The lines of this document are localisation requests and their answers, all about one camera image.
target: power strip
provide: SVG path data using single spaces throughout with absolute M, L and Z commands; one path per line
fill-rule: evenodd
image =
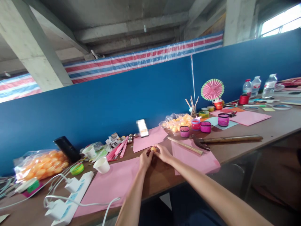
M 85 173 L 79 180 L 81 185 L 79 186 L 78 190 L 75 193 L 71 193 L 69 196 L 69 199 L 72 199 L 72 200 L 80 203 L 82 201 L 83 196 L 86 193 L 86 190 L 88 189 L 89 184 L 92 181 L 93 176 L 94 176 L 94 173 L 92 171 Z M 54 226 L 54 225 L 65 226 L 71 222 L 71 220 L 77 210 L 78 205 L 69 200 L 67 200 L 65 202 L 65 204 L 67 205 L 67 209 L 65 210 L 63 216 L 61 217 L 60 220 L 53 221 L 51 226 Z

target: window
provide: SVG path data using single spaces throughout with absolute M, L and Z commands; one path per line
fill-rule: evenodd
M 301 27 L 301 4 L 273 17 L 262 24 L 260 37 L 276 35 Z

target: pink paper fan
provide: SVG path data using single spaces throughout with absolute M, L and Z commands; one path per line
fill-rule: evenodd
M 215 100 L 224 93 L 224 84 L 219 79 L 210 79 L 201 89 L 201 95 L 205 100 Z

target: red white blue striped cloth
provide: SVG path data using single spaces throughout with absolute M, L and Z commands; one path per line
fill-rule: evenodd
M 86 62 L 64 64 L 64 67 L 72 82 L 75 84 L 163 63 L 222 46 L 223 32 L 218 32 L 193 40 L 141 52 Z M 0 81 L 0 103 L 40 92 L 39 86 L 30 74 Z

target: blue partition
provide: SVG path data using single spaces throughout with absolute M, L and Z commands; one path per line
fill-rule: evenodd
M 56 89 L 0 104 L 0 175 L 31 150 L 56 148 L 66 136 L 78 149 L 114 132 L 138 132 L 136 120 L 158 126 L 166 115 L 187 111 L 193 94 L 190 57 Z
M 200 96 L 203 84 L 212 78 L 225 86 L 225 102 L 239 99 L 245 80 L 260 76 L 263 88 L 270 74 L 278 80 L 301 75 L 301 29 L 242 42 L 232 46 L 193 55 L 195 95 Z M 211 105 L 203 98 L 198 107 Z

